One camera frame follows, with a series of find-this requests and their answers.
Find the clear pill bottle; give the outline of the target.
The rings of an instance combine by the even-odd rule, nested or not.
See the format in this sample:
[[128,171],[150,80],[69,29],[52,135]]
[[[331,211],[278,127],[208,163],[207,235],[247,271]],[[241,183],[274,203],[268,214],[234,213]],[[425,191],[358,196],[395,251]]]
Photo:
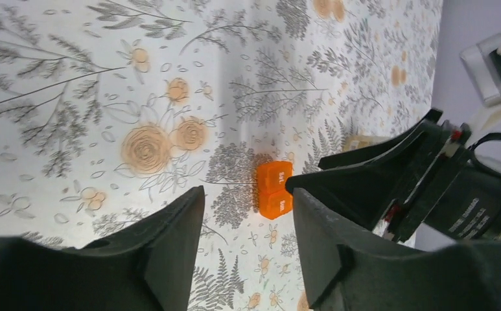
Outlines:
[[365,148],[374,144],[379,144],[388,140],[388,137],[367,136],[367,135],[352,135],[346,139],[342,148],[343,152]]

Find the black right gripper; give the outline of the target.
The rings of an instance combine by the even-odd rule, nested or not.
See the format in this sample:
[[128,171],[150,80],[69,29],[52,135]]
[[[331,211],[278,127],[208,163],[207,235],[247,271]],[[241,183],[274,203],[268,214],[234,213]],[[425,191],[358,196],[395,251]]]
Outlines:
[[482,161],[470,127],[438,124],[442,114],[432,108],[396,137],[323,157],[286,189],[304,189],[366,229],[386,213],[395,242],[421,224],[455,240],[501,240],[501,163]]

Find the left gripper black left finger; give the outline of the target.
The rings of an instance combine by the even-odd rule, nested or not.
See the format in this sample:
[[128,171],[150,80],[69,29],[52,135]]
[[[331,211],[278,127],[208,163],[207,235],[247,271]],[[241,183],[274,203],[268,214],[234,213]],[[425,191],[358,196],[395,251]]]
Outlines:
[[0,237],[0,310],[186,310],[204,209],[199,186],[81,249]]

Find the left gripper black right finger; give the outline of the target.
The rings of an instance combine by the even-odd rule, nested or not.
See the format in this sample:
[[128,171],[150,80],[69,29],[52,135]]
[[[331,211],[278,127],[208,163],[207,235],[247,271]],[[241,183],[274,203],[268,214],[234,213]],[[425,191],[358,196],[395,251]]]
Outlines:
[[501,242],[436,251],[391,242],[296,189],[294,225],[313,310],[501,310]]

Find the orange pill organizer box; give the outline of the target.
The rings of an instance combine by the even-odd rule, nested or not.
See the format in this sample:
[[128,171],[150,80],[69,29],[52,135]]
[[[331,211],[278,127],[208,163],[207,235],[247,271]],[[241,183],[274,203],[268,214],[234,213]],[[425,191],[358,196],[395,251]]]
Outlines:
[[258,207],[263,217],[274,220],[292,211],[292,195],[285,188],[289,177],[292,177],[289,161],[272,161],[257,167]]

